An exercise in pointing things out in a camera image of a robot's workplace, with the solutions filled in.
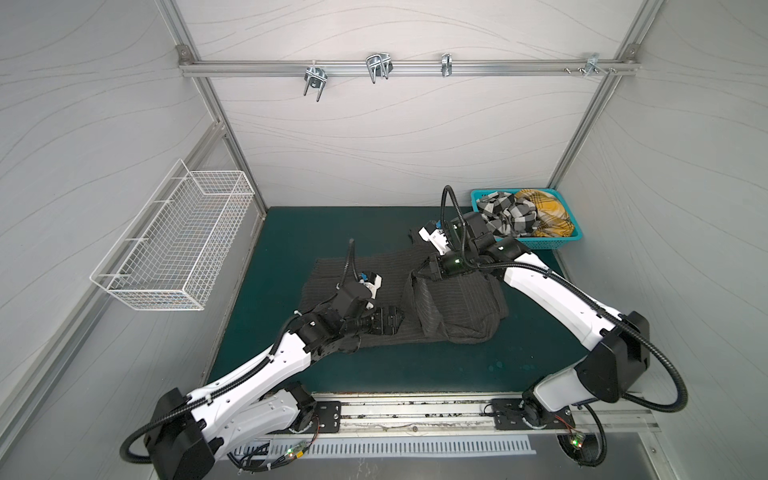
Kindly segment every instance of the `folded clothing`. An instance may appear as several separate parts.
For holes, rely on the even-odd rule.
[[[533,232],[534,237],[570,237],[574,232],[571,216],[565,207],[552,195],[541,190],[526,188],[515,194],[518,201],[532,202],[536,206],[538,228]]]
[[[496,237],[532,237],[539,221],[536,205],[509,192],[493,192],[477,200],[480,215]]]

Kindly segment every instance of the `green table surface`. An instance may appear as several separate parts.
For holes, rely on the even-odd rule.
[[[403,250],[408,232],[439,218],[437,207],[273,207],[257,242],[210,379],[262,352],[299,305],[316,258]],[[560,271],[551,251],[536,254]],[[586,349],[553,316],[504,285],[509,316],[476,345],[422,343],[361,349],[321,359],[292,379],[311,392],[522,391],[576,362]]]

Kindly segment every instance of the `wire mesh basket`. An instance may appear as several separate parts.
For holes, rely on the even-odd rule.
[[[202,310],[253,198],[242,171],[178,163],[91,274],[134,310]]]

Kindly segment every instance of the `aluminum frame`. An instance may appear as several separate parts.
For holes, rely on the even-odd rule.
[[[181,45],[185,45],[188,47],[188,50],[183,54],[180,51],[181,49],[177,48],[180,53],[180,57],[184,59],[183,61],[180,60],[180,63],[186,63],[189,59],[194,60],[197,58],[199,56],[197,49],[192,42],[192,37],[187,30],[187,26],[184,24],[184,20],[181,17],[181,13],[178,6],[176,5],[176,2],[174,0],[155,0],[155,3],[160,9],[160,14],[163,17],[165,25],[168,27],[170,36],[174,40],[176,46],[179,47]],[[237,139],[233,133],[232,126],[230,125],[230,122],[224,113],[224,109],[222,108],[221,102],[216,95],[213,84],[210,83],[210,79],[208,78],[195,78],[194,82],[197,86],[197,90],[200,92],[200,96],[203,98],[203,102],[208,108],[208,111],[214,117],[214,120],[216,122],[220,122],[223,125],[224,143],[227,145],[227,150],[230,151],[230,155],[232,156],[235,165],[237,165],[237,169],[245,172],[248,183],[250,183],[253,187],[253,199],[256,202],[256,208],[259,210],[262,220],[264,220],[266,218],[266,211],[269,210],[269,207],[266,205],[264,197],[259,191],[259,185],[253,176],[253,172],[248,166],[248,162],[245,160],[243,150],[240,148],[240,144],[237,143]]]
[[[648,33],[651,24],[653,24],[656,15],[661,9],[662,4],[666,0],[645,0],[640,10],[635,15],[632,25],[624,37],[624,40],[616,50],[617,58],[634,58],[637,54],[637,50],[640,48],[645,35]],[[581,118],[574,136],[571,141],[568,142],[568,146],[565,148],[558,165],[554,168],[552,176],[547,182],[547,188],[554,188],[557,190],[560,183],[563,181],[568,168],[570,168],[573,161],[576,159],[581,147],[589,136],[589,132],[594,126],[594,122],[600,117],[600,113],[605,109],[605,105],[611,99],[611,95],[616,91],[616,87],[621,81],[619,75],[609,75],[603,78],[598,89],[592,96],[592,100],[587,106],[587,111],[584,113],[584,117]]]
[[[390,77],[443,77],[440,60],[392,60]],[[452,77],[582,76],[587,60],[453,60]],[[321,68],[329,77],[369,77],[364,61],[194,61],[179,65],[184,77],[303,77],[307,66]],[[597,63],[594,76],[634,75],[638,63],[604,60]]]

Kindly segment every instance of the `aluminum rail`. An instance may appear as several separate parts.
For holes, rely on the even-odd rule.
[[[329,77],[368,77],[364,61],[192,61],[179,65],[184,77],[303,77],[308,67],[322,68]],[[546,75],[582,76],[585,60],[453,60],[451,76],[519,77]],[[598,60],[591,75],[634,75],[640,64],[620,60]],[[393,77],[441,77],[440,60],[392,59]]]

